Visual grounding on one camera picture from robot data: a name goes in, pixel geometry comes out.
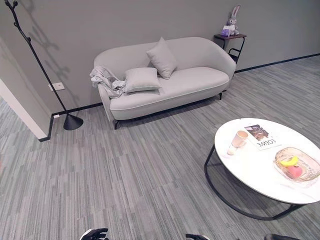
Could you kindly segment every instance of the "electrical outlet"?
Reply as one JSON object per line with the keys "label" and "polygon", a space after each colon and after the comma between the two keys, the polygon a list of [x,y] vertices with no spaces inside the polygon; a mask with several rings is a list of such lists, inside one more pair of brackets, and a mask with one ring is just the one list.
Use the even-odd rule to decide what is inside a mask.
{"label": "electrical outlet", "polygon": [[[57,82],[57,83],[53,83],[52,84],[55,90],[63,90],[65,89],[65,86],[62,84],[62,82]],[[50,84],[48,84],[50,90],[53,92],[52,87],[50,86]]]}

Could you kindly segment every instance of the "striped carpet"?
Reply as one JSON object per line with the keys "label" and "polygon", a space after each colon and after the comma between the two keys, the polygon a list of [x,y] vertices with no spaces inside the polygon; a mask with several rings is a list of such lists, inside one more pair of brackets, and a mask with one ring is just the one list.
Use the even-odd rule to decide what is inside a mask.
{"label": "striped carpet", "polygon": [[[243,216],[209,187],[203,167],[217,129],[237,118],[262,118],[320,146],[320,57],[235,74],[223,94],[120,123],[112,130],[102,106],[80,111],[81,128],[40,143],[0,100],[0,239],[78,240],[109,228],[110,240],[262,240],[268,233],[320,239],[320,202],[276,221]],[[216,164],[213,155],[211,164]],[[234,204],[260,215],[285,208],[210,168]]]}

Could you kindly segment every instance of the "magazine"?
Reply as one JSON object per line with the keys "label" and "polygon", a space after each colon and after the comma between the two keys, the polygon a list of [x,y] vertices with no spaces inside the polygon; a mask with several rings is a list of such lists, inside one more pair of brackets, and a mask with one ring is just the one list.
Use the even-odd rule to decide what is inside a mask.
{"label": "magazine", "polygon": [[249,132],[249,140],[259,150],[269,149],[281,145],[277,137],[272,136],[269,131],[264,129],[259,124],[245,126],[244,128]]}

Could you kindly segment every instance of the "black baseboard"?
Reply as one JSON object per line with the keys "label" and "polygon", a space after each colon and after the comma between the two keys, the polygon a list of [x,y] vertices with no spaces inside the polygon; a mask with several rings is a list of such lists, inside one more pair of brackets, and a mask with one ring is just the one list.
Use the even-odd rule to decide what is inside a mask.
{"label": "black baseboard", "polygon": [[317,53],[317,54],[312,54],[312,55],[308,55],[308,56],[295,57],[295,58],[291,58],[291,59],[287,59],[287,60],[283,60],[283,61],[275,61],[275,62],[263,64],[263,65],[258,65],[258,66],[253,66],[253,67],[240,69],[240,70],[235,71],[234,73],[241,73],[241,72],[249,71],[249,70],[252,70],[252,69],[263,68],[263,67],[267,67],[267,66],[270,66],[270,65],[282,64],[282,63],[286,63],[286,62],[290,62],[290,61],[294,61],[294,60],[298,60],[298,59],[305,59],[305,58],[315,57],[315,56],[319,56],[319,55],[320,55],[320,53]]}
{"label": "black baseboard", "polygon": [[44,137],[44,138],[40,138],[38,139],[40,143],[44,142],[44,141],[48,141],[50,140],[51,138],[51,131],[52,131],[52,126],[54,124],[54,115],[52,114],[51,115],[51,118],[50,118],[50,125],[49,125],[49,132],[48,132],[48,136],[47,137]]}
{"label": "black baseboard", "polygon": [[[315,56],[319,56],[319,55],[320,55],[320,53],[317,53],[317,54],[312,54],[312,55],[308,55],[308,56],[301,56],[301,57],[291,58],[291,59],[287,59],[287,60],[283,60],[283,61],[271,62],[271,63],[268,63],[268,64],[263,64],[263,65],[258,65],[258,66],[253,66],[253,67],[240,69],[240,70],[235,71],[235,73],[241,73],[241,72],[249,71],[249,70],[252,70],[252,69],[263,68],[263,67],[267,67],[267,66],[270,66],[270,65],[282,64],[282,63],[286,63],[286,62],[290,62],[290,61],[294,61],[294,60],[298,60],[298,59],[305,59],[305,58],[315,57]],[[68,110],[68,112],[69,113],[73,113],[73,112],[77,112],[77,111],[81,111],[81,110],[85,110],[85,109],[95,108],[95,107],[98,107],[98,106],[101,106],[101,105],[103,105],[103,103],[99,102],[99,103],[95,103],[95,104],[91,104],[91,105],[87,105],[87,106],[81,106],[81,107],[73,108],[73,109]],[[51,115],[48,136],[39,139],[39,142],[44,142],[44,141],[50,140],[52,126],[53,126],[53,123],[54,123],[54,115],[62,115],[62,114],[66,114],[66,112],[60,111],[60,112],[53,113]]]}
{"label": "black baseboard", "polygon": [[[68,110],[69,113],[73,113],[73,112],[77,112],[77,111],[81,111],[81,110],[85,110],[85,109],[91,109],[91,108],[95,108],[95,107],[98,107],[98,106],[101,106],[102,105],[102,102],[99,102],[99,103],[95,103],[95,104],[91,104],[91,105],[88,105],[88,106],[81,106],[81,107],[77,107],[77,108],[73,108],[73,109],[70,109]],[[60,112],[56,112],[56,113],[53,113],[52,115],[62,115],[62,114],[66,114],[65,111],[60,111]]]}
{"label": "black baseboard", "polygon": [[[95,107],[98,107],[98,106],[101,106],[103,105],[102,102],[99,102],[99,103],[95,103],[95,104],[91,104],[91,105],[88,105],[88,106],[82,106],[82,107],[77,107],[77,108],[73,108],[73,109],[70,109],[68,110],[69,113],[73,113],[73,112],[77,112],[77,111],[81,111],[81,110],[85,110],[85,109],[91,109],[91,108],[95,108]],[[60,112],[56,112],[56,113],[52,113],[51,114],[51,118],[50,118],[50,125],[49,125],[49,132],[48,132],[48,136],[47,137],[44,137],[44,138],[40,138],[38,139],[39,142],[44,142],[44,141],[48,141],[50,140],[51,138],[51,131],[52,131],[52,126],[54,124],[54,115],[62,115],[62,114],[66,114],[64,111],[60,111]]]}

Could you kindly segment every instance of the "stuffed bunny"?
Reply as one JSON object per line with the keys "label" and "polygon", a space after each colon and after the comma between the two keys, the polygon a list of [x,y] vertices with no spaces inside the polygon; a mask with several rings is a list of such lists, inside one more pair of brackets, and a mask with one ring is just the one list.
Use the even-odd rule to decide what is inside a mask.
{"label": "stuffed bunny", "polygon": [[228,20],[227,24],[228,24],[228,26],[230,26],[230,35],[238,35],[239,34],[238,26],[236,25],[236,23],[237,23],[236,16],[237,16],[237,13],[239,11],[240,6],[241,6],[240,4],[237,4],[234,7],[232,14],[231,14],[231,17]]}

